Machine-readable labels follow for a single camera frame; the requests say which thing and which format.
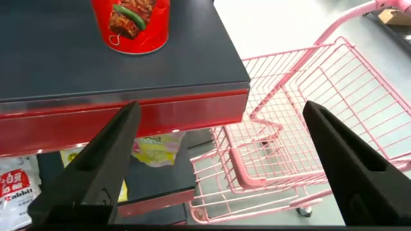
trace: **wire basket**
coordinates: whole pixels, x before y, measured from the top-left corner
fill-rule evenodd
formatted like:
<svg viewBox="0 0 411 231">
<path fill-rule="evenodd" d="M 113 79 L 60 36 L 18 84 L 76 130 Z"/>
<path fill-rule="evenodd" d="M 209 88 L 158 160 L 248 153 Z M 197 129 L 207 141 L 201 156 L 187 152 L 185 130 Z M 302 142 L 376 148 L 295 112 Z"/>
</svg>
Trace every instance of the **wire basket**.
<svg viewBox="0 0 411 231">
<path fill-rule="evenodd" d="M 283 210 L 304 209 L 322 201 L 321 198 L 311 200 L 305 187 L 245 190 L 243 194 L 234 194 L 228 189 L 216 150 L 191 159 L 191 163 L 197 181 L 197 195 L 189 202 L 189 209 L 193 219 L 200 224 L 219 223 Z"/>
<path fill-rule="evenodd" d="M 307 100 L 394 165 L 411 160 L 409 105 L 346 39 L 243 63 L 251 79 L 243 122 L 211 129 L 232 192 L 327 182 L 302 117 Z"/>
</svg>

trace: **cart handle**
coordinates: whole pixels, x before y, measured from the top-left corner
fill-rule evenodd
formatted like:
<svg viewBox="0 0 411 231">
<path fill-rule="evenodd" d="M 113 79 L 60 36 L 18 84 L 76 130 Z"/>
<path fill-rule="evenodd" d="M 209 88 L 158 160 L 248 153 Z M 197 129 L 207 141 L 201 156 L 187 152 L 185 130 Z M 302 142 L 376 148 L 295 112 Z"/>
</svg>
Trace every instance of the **cart handle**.
<svg viewBox="0 0 411 231">
<path fill-rule="evenodd" d="M 342 13 L 342 15 L 322 33 L 322 35 L 314 42 L 314 45 L 319 45 L 325 42 L 326 39 L 339 27 L 349 19 L 361 16 L 371 11 L 379 10 L 384 7 L 393 6 L 402 12 L 411 15 L 411 0 L 373 0 L 368 3 L 361 4 Z"/>
<path fill-rule="evenodd" d="M 357 16 L 361 16 L 371 11 L 379 10 L 384 7 L 393 6 L 408 15 L 411 15 L 411 0 L 373 0 L 368 3 L 361 4 L 352 9 L 344 11 L 340 17 L 338 17 L 328 28 L 322 33 L 322 35 L 314 42 L 314 46 L 321 45 L 328 39 L 328 37 L 343 23 Z M 252 111 L 251 115 L 257 114 L 267 102 L 285 85 L 314 54 L 318 48 L 312 48 L 307 50 L 305 54 L 287 71 L 287 74 L 277 82 L 273 89 L 268 93 L 265 98 L 259 103 L 259 105 Z"/>
</svg>

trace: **red can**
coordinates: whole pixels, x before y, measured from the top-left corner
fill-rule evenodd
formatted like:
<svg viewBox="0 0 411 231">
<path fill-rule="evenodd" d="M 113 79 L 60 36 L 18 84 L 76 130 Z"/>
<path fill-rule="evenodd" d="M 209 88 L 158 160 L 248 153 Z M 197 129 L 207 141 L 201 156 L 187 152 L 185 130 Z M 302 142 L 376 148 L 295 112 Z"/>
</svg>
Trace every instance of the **red can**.
<svg viewBox="0 0 411 231">
<path fill-rule="evenodd" d="M 170 0 L 92 0 L 104 42 L 113 50 L 141 55 L 167 42 Z"/>
</svg>

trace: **yellow package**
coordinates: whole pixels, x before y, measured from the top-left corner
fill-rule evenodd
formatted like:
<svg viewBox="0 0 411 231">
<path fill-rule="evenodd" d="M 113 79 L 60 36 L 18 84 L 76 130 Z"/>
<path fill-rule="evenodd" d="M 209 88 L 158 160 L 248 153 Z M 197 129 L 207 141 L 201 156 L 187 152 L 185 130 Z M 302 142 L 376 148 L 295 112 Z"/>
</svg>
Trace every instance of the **yellow package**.
<svg viewBox="0 0 411 231">
<path fill-rule="evenodd" d="M 74 158 L 81 152 L 83 148 L 72 148 L 69 150 L 60 151 L 60 156 L 63 160 L 63 165 L 66 167 Z M 127 186 L 126 182 L 123 181 L 123 185 L 121 186 L 120 195 L 118 197 L 118 202 L 127 201 Z"/>
<path fill-rule="evenodd" d="M 132 155 L 151 167 L 174 165 L 184 134 L 174 132 L 135 139 Z"/>
</svg>

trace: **shelf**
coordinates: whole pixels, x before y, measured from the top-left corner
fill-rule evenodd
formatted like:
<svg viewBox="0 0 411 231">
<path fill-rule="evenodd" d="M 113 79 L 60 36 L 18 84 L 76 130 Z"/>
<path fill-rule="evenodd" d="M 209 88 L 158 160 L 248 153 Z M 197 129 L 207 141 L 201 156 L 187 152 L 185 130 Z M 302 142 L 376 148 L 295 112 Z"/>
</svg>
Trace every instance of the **shelf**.
<svg viewBox="0 0 411 231">
<path fill-rule="evenodd" d="M 104 44 L 90 1 L 1 1 L 0 157 L 88 142 L 131 100 L 138 137 L 240 122 L 250 79 L 212 1 L 170 3 L 166 45 L 130 56 Z"/>
<path fill-rule="evenodd" d="M 121 219 L 122 225 L 182 225 L 187 222 L 184 204 L 173 205 L 145 214 Z"/>
<path fill-rule="evenodd" d="M 119 203 L 122 216 L 135 216 L 193 199 L 196 182 L 187 145 L 185 137 L 173 166 L 150 167 L 130 157 L 125 177 L 128 201 Z M 64 169 L 60 153 L 38 155 L 37 160 L 42 187 L 47 187 Z"/>
</svg>

